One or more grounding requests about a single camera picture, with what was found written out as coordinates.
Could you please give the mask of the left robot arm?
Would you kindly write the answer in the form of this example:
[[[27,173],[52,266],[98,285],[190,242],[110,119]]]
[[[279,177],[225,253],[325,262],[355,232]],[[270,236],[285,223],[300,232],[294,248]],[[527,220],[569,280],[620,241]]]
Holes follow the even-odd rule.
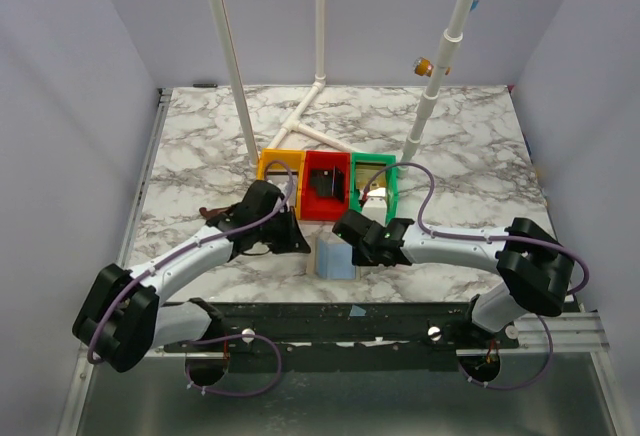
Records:
[[[213,316],[201,302],[174,308],[167,300],[203,275],[261,244],[274,255],[307,254],[310,246],[288,200],[295,188],[254,181],[243,199],[210,217],[193,236],[161,256],[131,268],[101,269],[73,323],[93,365],[132,369],[152,348],[199,340]]]

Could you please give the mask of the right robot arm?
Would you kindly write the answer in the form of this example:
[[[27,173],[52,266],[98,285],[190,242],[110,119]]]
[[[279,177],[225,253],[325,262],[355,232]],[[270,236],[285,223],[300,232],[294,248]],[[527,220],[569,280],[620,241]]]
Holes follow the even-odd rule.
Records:
[[[444,264],[495,274],[501,282],[470,303],[468,324],[497,333],[527,314],[562,314],[575,260],[540,226],[516,218],[505,228],[426,226],[408,218],[388,225],[346,211],[332,228],[352,248],[356,266]]]

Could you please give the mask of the dark card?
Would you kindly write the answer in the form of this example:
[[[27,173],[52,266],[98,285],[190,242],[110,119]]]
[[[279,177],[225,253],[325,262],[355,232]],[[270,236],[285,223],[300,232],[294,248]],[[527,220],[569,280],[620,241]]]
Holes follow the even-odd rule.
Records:
[[[346,198],[345,173],[337,166],[332,169],[312,169],[310,185],[318,198],[335,199],[343,203]]]

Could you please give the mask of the beige card holder wallet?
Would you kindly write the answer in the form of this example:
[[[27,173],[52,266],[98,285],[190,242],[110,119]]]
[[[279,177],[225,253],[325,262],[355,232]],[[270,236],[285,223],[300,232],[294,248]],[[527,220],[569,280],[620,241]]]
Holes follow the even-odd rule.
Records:
[[[355,281],[361,270],[352,264],[352,247],[332,233],[311,238],[306,274],[327,281]]]

